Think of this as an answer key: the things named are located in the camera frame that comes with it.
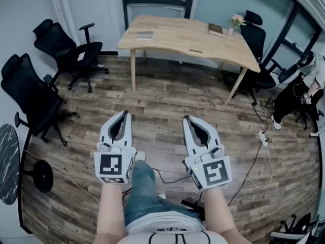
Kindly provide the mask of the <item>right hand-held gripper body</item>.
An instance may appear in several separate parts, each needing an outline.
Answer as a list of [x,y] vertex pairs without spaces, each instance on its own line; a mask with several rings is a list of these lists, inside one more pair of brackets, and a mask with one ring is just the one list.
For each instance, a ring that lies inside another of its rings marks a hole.
[[224,154],[223,145],[190,155],[183,164],[199,190],[221,187],[232,181],[230,157]]

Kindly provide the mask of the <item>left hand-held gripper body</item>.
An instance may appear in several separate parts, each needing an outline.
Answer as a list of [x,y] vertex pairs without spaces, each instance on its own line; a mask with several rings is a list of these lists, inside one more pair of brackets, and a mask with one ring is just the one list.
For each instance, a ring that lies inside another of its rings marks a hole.
[[104,184],[128,184],[135,154],[134,147],[98,142],[94,153],[96,177]]

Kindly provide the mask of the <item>person's right forearm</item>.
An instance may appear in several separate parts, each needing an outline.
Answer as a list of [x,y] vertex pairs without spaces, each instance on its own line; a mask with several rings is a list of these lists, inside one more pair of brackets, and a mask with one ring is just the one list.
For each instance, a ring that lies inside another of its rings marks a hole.
[[252,244],[236,228],[221,188],[203,191],[206,228],[221,235],[228,244]]

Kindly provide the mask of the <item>person's left forearm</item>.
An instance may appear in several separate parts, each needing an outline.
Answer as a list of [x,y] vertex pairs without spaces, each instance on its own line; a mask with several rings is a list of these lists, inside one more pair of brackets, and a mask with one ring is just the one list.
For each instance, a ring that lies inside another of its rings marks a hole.
[[122,189],[119,184],[103,184],[93,244],[117,244],[126,237]]

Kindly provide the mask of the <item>black box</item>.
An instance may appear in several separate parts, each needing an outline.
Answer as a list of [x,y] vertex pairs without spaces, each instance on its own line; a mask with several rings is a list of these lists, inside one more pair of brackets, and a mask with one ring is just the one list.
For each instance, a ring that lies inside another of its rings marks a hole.
[[201,221],[205,221],[205,209],[203,202],[187,197],[181,201],[181,204],[188,207],[187,210],[197,213],[198,218]]

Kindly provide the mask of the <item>person's blue jeans leg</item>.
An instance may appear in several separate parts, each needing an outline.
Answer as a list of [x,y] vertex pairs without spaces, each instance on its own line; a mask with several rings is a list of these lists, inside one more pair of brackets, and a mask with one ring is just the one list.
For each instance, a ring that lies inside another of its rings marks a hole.
[[170,203],[157,196],[155,174],[143,161],[136,161],[132,172],[132,192],[124,208],[125,225],[134,227],[139,223],[155,223],[157,227],[173,223],[188,227],[199,226],[202,222],[198,214],[186,208]]

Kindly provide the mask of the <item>white power strip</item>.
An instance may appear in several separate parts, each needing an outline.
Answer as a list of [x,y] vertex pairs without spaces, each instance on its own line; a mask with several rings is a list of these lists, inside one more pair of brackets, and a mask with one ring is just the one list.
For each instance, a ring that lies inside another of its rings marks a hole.
[[267,147],[268,146],[268,137],[265,135],[264,131],[259,131],[258,133],[259,139],[262,143],[263,147]]

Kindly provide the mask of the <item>person's white printed shirt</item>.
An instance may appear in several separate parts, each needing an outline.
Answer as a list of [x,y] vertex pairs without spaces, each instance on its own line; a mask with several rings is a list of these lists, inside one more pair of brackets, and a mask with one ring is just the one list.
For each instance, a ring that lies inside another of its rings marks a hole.
[[99,234],[93,244],[252,244],[232,231],[215,233],[176,211],[145,215],[126,226],[126,236]]

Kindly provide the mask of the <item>black office chair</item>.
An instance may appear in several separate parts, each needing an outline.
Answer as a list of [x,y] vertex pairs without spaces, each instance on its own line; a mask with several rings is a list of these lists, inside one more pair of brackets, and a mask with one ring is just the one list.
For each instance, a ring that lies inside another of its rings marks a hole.
[[93,26],[94,23],[90,23],[79,28],[85,32],[86,38],[86,43],[79,46],[65,33],[58,22],[53,22],[51,19],[44,20],[33,30],[36,36],[34,46],[51,56],[57,64],[57,72],[54,77],[44,78],[48,85],[54,85],[59,75],[67,72],[73,75],[73,79],[68,85],[69,90],[80,78],[85,78],[88,92],[91,93],[89,74],[97,71],[109,73],[108,68],[98,63],[98,56],[103,44],[90,42],[89,28]]
[[264,42],[266,38],[266,32],[260,28],[260,26],[263,24],[262,18],[258,14],[247,10],[244,17],[244,23],[245,25],[241,26],[241,35],[253,53],[260,69],[259,73],[252,70],[247,70],[243,79],[243,87],[248,89],[250,92],[253,99],[252,106],[255,107],[257,105],[257,101],[254,96],[253,89],[256,88],[256,90],[259,91],[260,89],[273,88],[276,85],[276,82],[272,78],[271,72],[279,65],[277,63],[273,63],[270,70],[267,70],[261,64]]
[[76,111],[59,113],[61,105],[67,101],[59,96],[58,89],[51,84],[51,76],[46,75],[41,79],[27,53],[22,56],[13,54],[3,66],[1,74],[2,89],[26,114],[27,121],[23,121],[18,113],[15,114],[15,126],[23,124],[34,136],[42,133],[41,139],[45,142],[48,142],[45,138],[48,130],[54,126],[61,142],[67,146],[68,143],[58,127],[58,121],[73,115],[80,118],[80,114]]
[[312,221],[311,213],[304,215],[296,222],[297,216],[292,215],[291,224],[280,221],[281,229],[271,232],[269,244],[318,244],[321,238],[316,236],[319,214]]

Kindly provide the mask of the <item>wooden table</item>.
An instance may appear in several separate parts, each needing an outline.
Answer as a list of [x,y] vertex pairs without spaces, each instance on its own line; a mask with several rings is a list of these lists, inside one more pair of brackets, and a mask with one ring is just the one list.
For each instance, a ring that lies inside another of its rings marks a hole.
[[229,37],[227,29],[223,32],[222,37],[215,36],[208,32],[208,24],[187,18],[137,16],[117,45],[118,49],[130,51],[132,91],[136,91],[136,50],[157,50],[241,67],[230,100],[248,70],[261,70],[242,35],[233,32]]

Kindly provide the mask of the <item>black marble round table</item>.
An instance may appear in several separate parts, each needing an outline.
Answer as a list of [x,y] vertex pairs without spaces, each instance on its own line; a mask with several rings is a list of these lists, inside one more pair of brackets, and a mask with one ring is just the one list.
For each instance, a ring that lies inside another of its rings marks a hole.
[[48,193],[53,186],[53,171],[50,164],[43,159],[34,164],[32,171],[24,170],[24,164],[20,161],[15,128],[11,124],[4,124],[0,127],[0,201],[6,205],[17,202],[20,227],[30,234],[31,232],[23,225],[22,218],[22,176],[31,176],[36,188],[42,193]]

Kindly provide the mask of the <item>brown hardcover book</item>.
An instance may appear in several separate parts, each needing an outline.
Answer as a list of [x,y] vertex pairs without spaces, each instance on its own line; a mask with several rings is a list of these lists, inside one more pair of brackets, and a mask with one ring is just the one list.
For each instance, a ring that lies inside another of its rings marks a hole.
[[212,23],[208,24],[208,33],[218,37],[223,37],[222,27],[216,24],[212,24]]

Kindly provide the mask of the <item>white vase with pink flowers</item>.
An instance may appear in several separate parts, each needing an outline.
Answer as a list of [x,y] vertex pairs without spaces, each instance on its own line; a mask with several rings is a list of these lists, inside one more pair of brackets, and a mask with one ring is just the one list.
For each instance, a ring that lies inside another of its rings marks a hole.
[[228,30],[227,36],[231,37],[234,29],[241,25],[246,25],[244,17],[241,15],[233,14],[231,17],[231,27]]

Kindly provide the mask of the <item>white vertical pipe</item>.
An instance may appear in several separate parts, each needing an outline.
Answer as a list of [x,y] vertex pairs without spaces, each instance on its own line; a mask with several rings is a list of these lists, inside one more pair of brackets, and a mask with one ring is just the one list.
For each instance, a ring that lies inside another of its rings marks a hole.
[[69,0],[52,0],[52,3],[63,30],[77,45],[80,45]]

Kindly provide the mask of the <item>black glass partition frame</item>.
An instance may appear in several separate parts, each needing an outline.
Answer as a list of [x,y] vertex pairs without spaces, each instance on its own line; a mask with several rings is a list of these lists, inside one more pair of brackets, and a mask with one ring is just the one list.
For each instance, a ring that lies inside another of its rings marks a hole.
[[266,67],[272,59],[292,63],[302,59],[312,49],[322,32],[318,23],[297,2],[292,3],[290,14],[263,59]]

